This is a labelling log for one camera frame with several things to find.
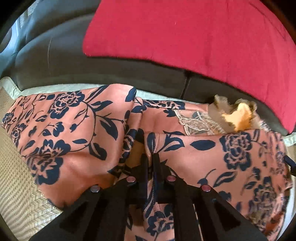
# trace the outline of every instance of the tan carpet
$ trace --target tan carpet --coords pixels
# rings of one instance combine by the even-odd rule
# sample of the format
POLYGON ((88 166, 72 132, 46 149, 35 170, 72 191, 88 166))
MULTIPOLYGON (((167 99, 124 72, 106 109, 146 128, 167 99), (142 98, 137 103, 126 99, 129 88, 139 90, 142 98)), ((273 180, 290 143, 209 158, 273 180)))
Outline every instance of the tan carpet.
MULTIPOLYGON (((13 102, 6 91, 0 89, 1 120, 13 102)), ((27 166, 1 127, 0 197, 0 213, 19 241, 29 240, 61 213, 39 191, 27 166)))

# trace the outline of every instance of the floral fabric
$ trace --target floral fabric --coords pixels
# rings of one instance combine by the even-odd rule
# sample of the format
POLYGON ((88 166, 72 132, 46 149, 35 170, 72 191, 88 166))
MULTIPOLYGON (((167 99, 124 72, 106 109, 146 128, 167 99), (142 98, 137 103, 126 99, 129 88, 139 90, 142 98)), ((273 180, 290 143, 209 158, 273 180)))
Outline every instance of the floral fabric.
MULTIPOLYGON (((58 207, 71 205, 94 184, 107 188, 126 177, 142 153, 150 161, 159 153, 173 175, 189 185, 209 184, 275 240, 291 187, 281 135, 263 129, 226 134, 217 131, 206 104, 135 96, 135 88, 119 84, 21 96, 1 125, 58 207), (191 124, 199 122, 190 126, 194 131, 185 131, 183 114, 191 124)), ((154 201, 151 177, 147 203, 129 211, 125 240, 174 239, 172 205, 154 201)))

